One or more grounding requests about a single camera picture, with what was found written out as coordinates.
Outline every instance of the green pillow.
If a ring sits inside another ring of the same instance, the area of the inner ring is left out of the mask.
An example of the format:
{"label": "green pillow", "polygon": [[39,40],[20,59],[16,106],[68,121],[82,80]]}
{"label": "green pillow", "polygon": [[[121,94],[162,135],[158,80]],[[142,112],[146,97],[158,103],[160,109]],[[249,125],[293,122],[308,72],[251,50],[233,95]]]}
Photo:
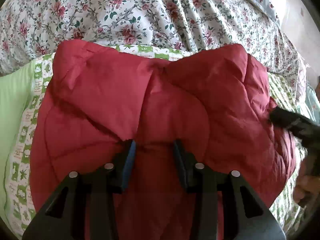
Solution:
{"label": "green pillow", "polygon": [[19,132],[22,113],[30,100],[34,71],[35,61],[31,61],[16,72],[0,77],[0,217],[9,228],[4,213],[5,166]]}

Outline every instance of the floral bedsheet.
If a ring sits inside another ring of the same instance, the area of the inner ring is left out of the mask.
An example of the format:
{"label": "floral bedsheet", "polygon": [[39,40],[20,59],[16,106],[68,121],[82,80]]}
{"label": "floral bedsheet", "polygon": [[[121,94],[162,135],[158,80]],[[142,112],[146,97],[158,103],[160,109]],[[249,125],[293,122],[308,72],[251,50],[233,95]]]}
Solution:
{"label": "floral bedsheet", "polygon": [[240,43],[300,95],[301,57],[277,23],[247,0],[7,0],[0,19],[1,73],[54,52],[65,39],[191,52]]}

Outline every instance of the bed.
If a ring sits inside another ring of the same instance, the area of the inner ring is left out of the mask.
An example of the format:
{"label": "bed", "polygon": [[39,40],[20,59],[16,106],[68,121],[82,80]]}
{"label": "bed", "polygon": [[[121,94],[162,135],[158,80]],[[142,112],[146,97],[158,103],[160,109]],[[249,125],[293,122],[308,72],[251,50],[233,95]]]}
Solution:
{"label": "bed", "polygon": [[[6,161],[0,166],[0,215],[7,226],[21,238],[35,215],[28,158],[37,111],[61,41],[84,39],[167,60],[239,43],[268,69],[270,96],[278,105],[311,118],[304,103],[305,65],[281,32],[276,8],[271,0],[7,0],[0,11],[0,72],[18,77],[7,75],[0,84],[5,78],[18,88],[9,91],[8,103],[20,93],[19,107],[11,106],[16,113],[6,112],[1,120],[15,121],[1,152]],[[298,228],[303,216],[292,192],[306,151],[298,141],[296,148],[296,171],[270,208],[287,234]]]}

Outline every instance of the metal screw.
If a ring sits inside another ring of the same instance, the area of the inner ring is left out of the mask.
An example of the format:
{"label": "metal screw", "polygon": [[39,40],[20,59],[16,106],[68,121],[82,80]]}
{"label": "metal screw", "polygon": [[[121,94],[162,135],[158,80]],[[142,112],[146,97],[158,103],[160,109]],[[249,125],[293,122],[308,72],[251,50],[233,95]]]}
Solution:
{"label": "metal screw", "polygon": [[204,164],[203,163],[196,163],[195,167],[198,170],[202,170],[204,168]]}
{"label": "metal screw", "polygon": [[113,163],[106,163],[106,164],[104,165],[104,168],[105,168],[106,170],[111,170],[111,169],[113,169],[113,167],[114,167]]}
{"label": "metal screw", "polygon": [[70,178],[75,178],[76,176],[78,176],[78,172],[76,172],[76,171],[72,171],[69,173]]}
{"label": "metal screw", "polygon": [[239,171],[231,171],[231,175],[234,177],[239,177],[240,176],[240,172]]}

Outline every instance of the red jacket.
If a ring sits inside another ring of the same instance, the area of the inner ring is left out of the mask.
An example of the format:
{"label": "red jacket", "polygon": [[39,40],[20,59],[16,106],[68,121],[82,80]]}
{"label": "red jacket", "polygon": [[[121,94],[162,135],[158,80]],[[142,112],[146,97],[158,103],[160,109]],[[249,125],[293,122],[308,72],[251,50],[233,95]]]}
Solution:
{"label": "red jacket", "polygon": [[110,162],[126,139],[137,151],[129,188],[114,196],[120,240],[189,238],[195,198],[178,180],[177,138],[213,170],[240,171],[267,206],[294,170],[292,136],[268,122],[267,71],[241,45],[170,62],[65,41],[53,72],[31,149],[36,210],[70,171]]}

